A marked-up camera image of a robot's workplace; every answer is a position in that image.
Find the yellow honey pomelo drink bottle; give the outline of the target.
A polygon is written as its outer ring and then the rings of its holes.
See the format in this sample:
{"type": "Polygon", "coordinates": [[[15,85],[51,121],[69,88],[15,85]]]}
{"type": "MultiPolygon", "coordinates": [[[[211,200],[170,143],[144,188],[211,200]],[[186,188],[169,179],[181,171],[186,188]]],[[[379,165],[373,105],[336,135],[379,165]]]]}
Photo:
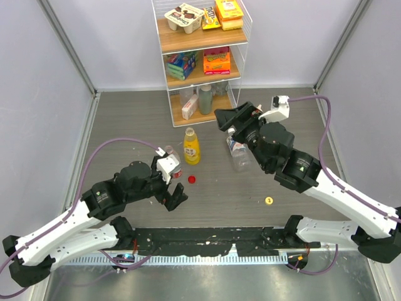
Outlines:
{"type": "Polygon", "coordinates": [[[199,140],[192,127],[185,130],[184,159],[189,165],[196,165],[201,159],[199,140]]]}

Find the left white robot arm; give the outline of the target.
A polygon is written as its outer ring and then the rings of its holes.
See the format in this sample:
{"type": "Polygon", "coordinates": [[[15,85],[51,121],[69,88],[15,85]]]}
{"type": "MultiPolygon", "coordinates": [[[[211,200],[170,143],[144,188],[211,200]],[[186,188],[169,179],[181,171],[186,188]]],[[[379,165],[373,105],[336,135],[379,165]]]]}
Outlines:
{"type": "Polygon", "coordinates": [[[30,235],[10,235],[3,248],[11,257],[11,278],[23,288],[47,278],[62,264],[97,250],[126,250],[135,232],[120,214],[126,205],[155,198],[168,211],[187,200],[178,183],[168,188],[180,162],[174,155],[155,156],[152,164],[131,162],[113,178],[101,181],[82,194],[75,206],[30,235]]]}

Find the clear red-label water bottle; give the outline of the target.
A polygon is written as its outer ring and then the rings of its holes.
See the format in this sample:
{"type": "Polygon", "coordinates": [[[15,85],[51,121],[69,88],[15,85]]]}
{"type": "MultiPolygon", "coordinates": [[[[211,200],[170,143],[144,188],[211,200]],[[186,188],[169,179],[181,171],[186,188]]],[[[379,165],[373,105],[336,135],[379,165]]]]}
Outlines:
{"type": "Polygon", "coordinates": [[[171,158],[175,164],[175,168],[172,171],[171,176],[174,179],[179,178],[182,175],[182,166],[181,166],[180,157],[179,157],[177,151],[171,145],[165,146],[164,151],[169,155],[169,158],[171,158]]]}

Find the red bottle cap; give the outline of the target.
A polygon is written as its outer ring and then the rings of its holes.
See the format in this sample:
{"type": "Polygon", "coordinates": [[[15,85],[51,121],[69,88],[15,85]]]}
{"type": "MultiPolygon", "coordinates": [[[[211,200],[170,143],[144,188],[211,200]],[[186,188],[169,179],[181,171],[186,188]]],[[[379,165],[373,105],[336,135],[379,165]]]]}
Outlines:
{"type": "Polygon", "coordinates": [[[189,177],[188,177],[188,182],[189,182],[190,184],[194,184],[194,183],[196,182],[195,176],[189,176],[189,177]]]}

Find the yellow bottle cap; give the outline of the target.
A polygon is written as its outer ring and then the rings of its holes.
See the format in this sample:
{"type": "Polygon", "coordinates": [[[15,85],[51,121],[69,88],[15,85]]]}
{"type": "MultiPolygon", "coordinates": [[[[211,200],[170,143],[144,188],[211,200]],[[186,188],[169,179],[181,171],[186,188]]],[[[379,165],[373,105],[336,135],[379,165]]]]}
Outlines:
{"type": "Polygon", "coordinates": [[[266,197],[265,203],[269,206],[269,205],[272,205],[274,203],[274,200],[273,200],[272,197],[266,197]]]}

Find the clear blue-label water bottle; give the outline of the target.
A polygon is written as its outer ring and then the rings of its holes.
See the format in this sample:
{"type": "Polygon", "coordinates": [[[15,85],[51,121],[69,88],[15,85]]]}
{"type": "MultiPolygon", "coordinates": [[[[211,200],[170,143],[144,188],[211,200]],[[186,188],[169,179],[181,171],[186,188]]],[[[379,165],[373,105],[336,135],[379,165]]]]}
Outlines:
{"type": "Polygon", "coordinates": [[[232,157],[234,168],[237,172],[246,171],[251,165],[251,158],[244,144],[236,142],[233,139],[234,128],[227,130],[227,146],[232,157]]]}

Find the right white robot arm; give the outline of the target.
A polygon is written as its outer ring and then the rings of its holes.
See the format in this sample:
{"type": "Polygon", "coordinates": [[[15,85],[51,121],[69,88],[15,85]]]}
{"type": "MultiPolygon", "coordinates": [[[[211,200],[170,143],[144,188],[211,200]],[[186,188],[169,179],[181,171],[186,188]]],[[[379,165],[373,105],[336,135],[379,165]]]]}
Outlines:
{"type": "Polygon", "coordinates": [[[400,209],[376,201],[342,181],[322,159],[294,148],[294,134],[280,123],[289,117],[293,99],[280,95],[263,112],[251,102],[217,109],[219,130],[244,144],[266,174],[281,186],[315,198],[346,216],[346,221],[323,221],[292,215],[283,240],[297,248],[307,243],[355,247],[365,257],[391,263],[400,255],[400,209]]]}

